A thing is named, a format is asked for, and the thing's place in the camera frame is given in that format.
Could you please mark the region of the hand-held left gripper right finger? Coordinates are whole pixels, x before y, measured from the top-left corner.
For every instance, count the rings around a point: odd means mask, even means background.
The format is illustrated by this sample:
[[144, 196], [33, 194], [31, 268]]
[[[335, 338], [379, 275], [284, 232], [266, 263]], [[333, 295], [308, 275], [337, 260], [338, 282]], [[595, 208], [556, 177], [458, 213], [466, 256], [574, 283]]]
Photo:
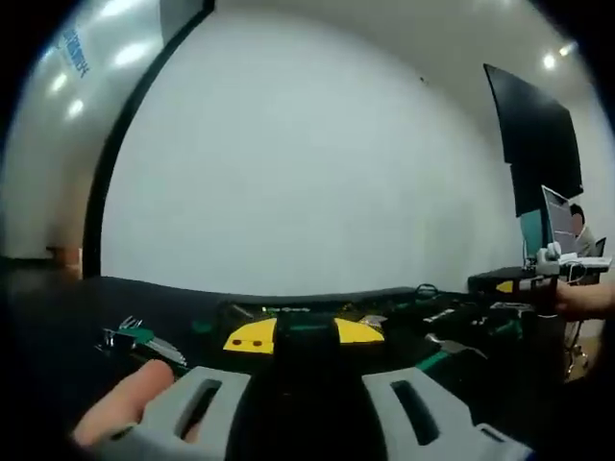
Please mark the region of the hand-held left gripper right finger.
[[332, 320], [339, 372], [332, 434], [351, 460], [530, 460], [532, 450], [487, 423], [430, 376], [478, 349], [424, 328], [385, 320], [385, 328]]

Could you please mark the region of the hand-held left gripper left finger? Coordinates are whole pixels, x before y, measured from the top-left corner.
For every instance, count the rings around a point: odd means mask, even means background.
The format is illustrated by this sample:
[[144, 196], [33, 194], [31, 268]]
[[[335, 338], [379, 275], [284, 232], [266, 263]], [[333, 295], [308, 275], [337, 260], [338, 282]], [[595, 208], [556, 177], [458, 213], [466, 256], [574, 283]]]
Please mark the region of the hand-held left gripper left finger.
[[149, 401], [137, 423], [92, 447], [100, 460], [224, 460], [254, 378], [248, 367], [273, 358], [286, 318], [195, 322], [185, 343], [170, 343], [135, 319], [104, 329], [111, 357], [165, 362], [174, 383]]

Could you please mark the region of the person's left hand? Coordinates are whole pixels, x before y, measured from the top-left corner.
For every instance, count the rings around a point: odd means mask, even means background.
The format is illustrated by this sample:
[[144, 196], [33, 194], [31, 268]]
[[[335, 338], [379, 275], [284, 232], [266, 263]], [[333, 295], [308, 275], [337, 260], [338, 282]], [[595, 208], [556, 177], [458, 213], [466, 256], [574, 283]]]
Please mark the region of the person's left hand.
[[139, 422], [148, 402], [173, 383], [172, 369], [165, 362], [146, 362], [85, 413], [73, 430], [73, 439], [82, 447], [92, 446], [103, 436]]

